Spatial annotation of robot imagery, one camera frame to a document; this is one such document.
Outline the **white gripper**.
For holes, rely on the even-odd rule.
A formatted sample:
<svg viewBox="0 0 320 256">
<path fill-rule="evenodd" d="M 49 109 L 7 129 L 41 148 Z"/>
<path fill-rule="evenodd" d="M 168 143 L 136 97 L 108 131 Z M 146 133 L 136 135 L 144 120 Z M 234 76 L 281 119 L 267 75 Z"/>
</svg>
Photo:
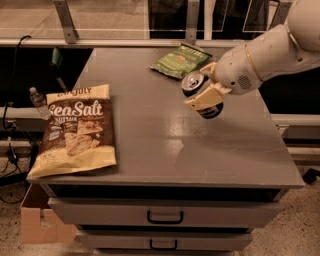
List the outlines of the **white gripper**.
<svg viewBox="0 0 320 256">
<path fill-rule="evenodd" d="M 195 95 L 188 97 L 184 104 L 194 111 L 216 106 L 224 101 L 230 92 L 243 95 L 258 89 L 262 80 L 253 67 L 253 61 L 247 45 L 240 45 L 225 53 L 221 59 L 202 67 L 200 71 L 211 81 Z"/>
</svg>

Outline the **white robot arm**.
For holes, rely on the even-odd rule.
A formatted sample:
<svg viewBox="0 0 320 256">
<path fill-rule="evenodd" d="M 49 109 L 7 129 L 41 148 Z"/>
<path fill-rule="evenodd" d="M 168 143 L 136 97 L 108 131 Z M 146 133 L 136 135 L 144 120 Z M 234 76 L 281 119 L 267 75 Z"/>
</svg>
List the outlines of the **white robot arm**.
<svg viewBox="0 0 320 256">
<path fill-rule="evenodd" d="M 243 95 L 284 74 L 320 62 L 320 0 L 294 0 L 285 24 L 226 52 L 182 80 L 185 104 L 201 115 L 218 115 L 227 94 Z"/>
</svg>

